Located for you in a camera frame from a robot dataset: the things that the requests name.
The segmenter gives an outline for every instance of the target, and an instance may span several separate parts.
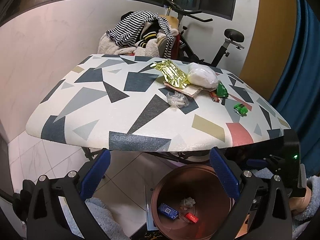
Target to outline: geometric pattern fabric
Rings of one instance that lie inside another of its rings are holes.
[[[214,67],[228,98],[214,102],[209,92],[201,91],[193,98],[186,96],[188,106],[170,106],[166,95],[173,91],[163,84],[163,74],[151,68],[159,61],[139,56],[87,57],[44,98],[27,123],[27,133],[92,148],[165,152],[244,145],[282,136],[283,129],[290,128],[243,81]],[[188,73],[188,63],[174,63]],[[245,116],[235,113],[238,102],[247,106]]]

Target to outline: bike handlebar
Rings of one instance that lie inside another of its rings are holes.
[[[212,22],[212,21],[213,21],[212,18],[203,20],[203,19],[200,19],[200,18],[195,17],[195,16],[192,15],[192,14],[202,13],[202,10],[197,10],[197,11],[190,11],[190,12],[188,12],[188,11],[183,10],[183,9],[182,9],[179,5],[177,5],[175,2],[170,1],[170,0],[166,0],[166,1],[171,5],[171,9],[172,9],[173,11],[177,12],[177,13],[180,13],[180,14],[182,14],[182,15],[188,16],[188,17],[190,17],[190,18],[193,18],[193,19],[195,19],[195,20],[198,20],[198,21],[204,22],[204,23],[206,23],[206,22]]]

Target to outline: striped shirt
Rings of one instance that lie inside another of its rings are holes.
[[[123,47],[133,47],[141,33],[143,26],[148,21],[157,20],[160,28],[167,35],[168,41],[164,51],[164,58],[171,58],[172,34],[169,23],[166,18],[148,11],[136,11],[127,16],[112,30],[107,31],[107,36],[113,40],[116,45]]]

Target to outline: exercise bike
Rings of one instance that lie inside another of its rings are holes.
[[[178,18],[179,24],[184,16],[188,16],[192,19],[195,19],[204,23],[213,21],[212,18],[203,20],[201,18],[194,16],[194,14],[202,13],[201,10],[185,11],[175,2],[170,0],[165,0],[165,1],[169,4],[168,13],[170,13],[170,10],[178,13],[177,18]],[[199,59],[199,57],[192,51],[191,47],[189,46],[187,41],[184,39],[183,33],[188,29],[188,27],[183,26],[182,29],[183,30],[180,33],[180,44],[179,44],[179,51],[178,51],[178,58],[177,58],[180,61],[195,62],[202,65],[217,67],[218,63],[220,62],[223,56],[226,56],[226,57],[229,56],[230,53],[227,52],[229,44],[235,45],[237,49],[244,49],[244,47],[241,44],[237,43],[237,42],[244,42],[244,35],[241,32],[238,32],[236,30],[226,29],[224,31],[224,35],[226,39],[223,45],[220,47],[219,51],[217,52],[212,62],[208,63],[208,62],[205,62],[204,59]]]

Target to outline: bike seat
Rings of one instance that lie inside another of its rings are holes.
[[[224,35],[227,37],[227,39],[231,39],[232,41],[235,42],[243,42],[244,41],[244,36],[241,32],[238,32],[233,29],[226,29],[224,31]]]

